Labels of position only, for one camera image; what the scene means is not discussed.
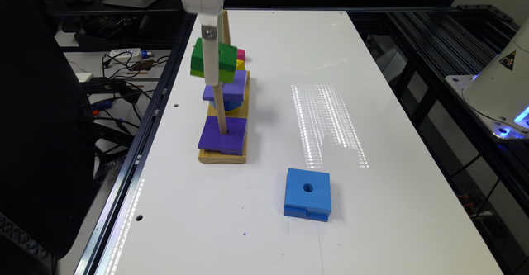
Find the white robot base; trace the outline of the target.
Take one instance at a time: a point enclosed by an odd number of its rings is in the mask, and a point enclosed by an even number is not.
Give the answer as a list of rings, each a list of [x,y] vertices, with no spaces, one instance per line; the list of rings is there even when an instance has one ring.
[[[445,81],[500,140],[528,138],[528,24],[476,75]]]

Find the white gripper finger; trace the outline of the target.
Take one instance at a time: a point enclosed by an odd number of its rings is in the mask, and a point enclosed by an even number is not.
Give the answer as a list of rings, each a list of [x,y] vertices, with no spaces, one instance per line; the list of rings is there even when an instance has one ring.
[[[203,68],[206,85],[219,83],[218,15],[199,13],[203,39]]]

